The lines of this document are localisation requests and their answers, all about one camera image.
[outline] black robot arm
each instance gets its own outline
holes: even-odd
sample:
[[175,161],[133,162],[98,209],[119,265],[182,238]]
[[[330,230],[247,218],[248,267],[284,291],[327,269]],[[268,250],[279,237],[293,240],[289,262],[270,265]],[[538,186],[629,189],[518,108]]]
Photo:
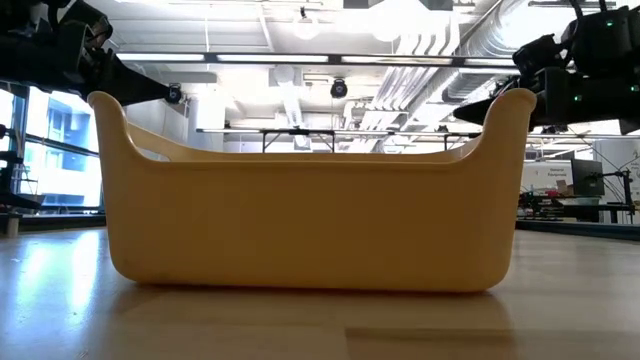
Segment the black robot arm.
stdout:
[[[167,87],[127,68],[102,46],[113,28],[106,15],[77,0],[58,20],[70,0],[0,0],[0,81],[75,93],[86,99],[104,91],[123,106],[165,99],[177,103],[179,89]],[[49,23],[34,19],[49,5]]]
[[481,125],[492,100],[519,87],[538,98],[532,128],[618,119],[622,134],[640,129],[638,8],[604,6],[604,11],[583,15],[577,1],[571,3],[576,20],[561,43],[545,35],[524,45],[513,54],[521,75],[499,84],[490,99],[456,109],[454,116]]

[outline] window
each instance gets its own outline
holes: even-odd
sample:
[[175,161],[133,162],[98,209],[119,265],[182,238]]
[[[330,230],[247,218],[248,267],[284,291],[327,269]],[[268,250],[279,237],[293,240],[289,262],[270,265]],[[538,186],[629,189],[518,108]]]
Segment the window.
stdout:
[[46,195],[43,205],[99,206],[100,159],[27,142],[20,193]]
[[33,87],[28,104],[19,193],[45,195],[43,205],[49,206],[99,206],[102,176],[92,109],[78,96]]
[[27,134],[98,151],[93,111],[80,97],[54,91],[29,92]]
[[[24,105],[24,98],[15,96],[12,93],[0,90],[0,124],[11,128],[15,122],[15,118],[21,116]],[[0,151],[9,150],[8,136],[0,139]],[[5,167],[6,162],[0,161],[0,167]]]

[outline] monitor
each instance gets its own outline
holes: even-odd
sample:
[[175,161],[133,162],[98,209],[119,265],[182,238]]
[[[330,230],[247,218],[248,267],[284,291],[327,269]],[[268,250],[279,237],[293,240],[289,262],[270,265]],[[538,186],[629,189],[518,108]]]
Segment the monitor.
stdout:
[[571,160],[573,194],[576,196],[603,196],[602,163],[590,160]]

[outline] security camera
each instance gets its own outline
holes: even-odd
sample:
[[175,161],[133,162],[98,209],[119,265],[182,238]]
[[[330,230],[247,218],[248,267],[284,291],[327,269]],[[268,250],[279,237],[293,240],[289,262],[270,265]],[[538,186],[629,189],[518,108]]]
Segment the security camera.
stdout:
[[347,84],[344,82],[344,79],[335,79],[333,80],[333,85],[331,86],[331,97],[334,99],[342,99],[347,96],[347,92],[349,89],[347,88]]

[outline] wooden table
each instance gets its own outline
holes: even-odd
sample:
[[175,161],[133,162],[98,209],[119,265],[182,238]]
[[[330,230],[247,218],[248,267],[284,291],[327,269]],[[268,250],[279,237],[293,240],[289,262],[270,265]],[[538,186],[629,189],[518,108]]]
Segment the wooden table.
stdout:
[[640,359],[640,247],[519,232],[474,296],[161,288],[103,230],[0,240],[0,359]]

